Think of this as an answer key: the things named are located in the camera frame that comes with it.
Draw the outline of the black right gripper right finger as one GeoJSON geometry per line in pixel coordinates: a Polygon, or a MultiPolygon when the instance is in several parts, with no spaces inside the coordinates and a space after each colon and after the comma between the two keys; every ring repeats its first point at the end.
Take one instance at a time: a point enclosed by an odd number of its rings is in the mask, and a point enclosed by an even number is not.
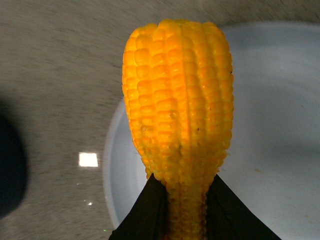
{"type": "Polygon", "coordinates": [[[279,240],[218,176],[207,193],[206,234],[209,240],[279,240]]]}

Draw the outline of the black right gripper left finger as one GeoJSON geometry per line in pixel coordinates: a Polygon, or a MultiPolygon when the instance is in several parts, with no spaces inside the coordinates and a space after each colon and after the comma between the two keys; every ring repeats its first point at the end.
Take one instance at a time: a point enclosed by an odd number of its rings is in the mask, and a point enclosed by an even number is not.
{"type": "Polygon", "coordinates": [[[154,175],[110,240],[166,240],[167,191],[154,175]]]}

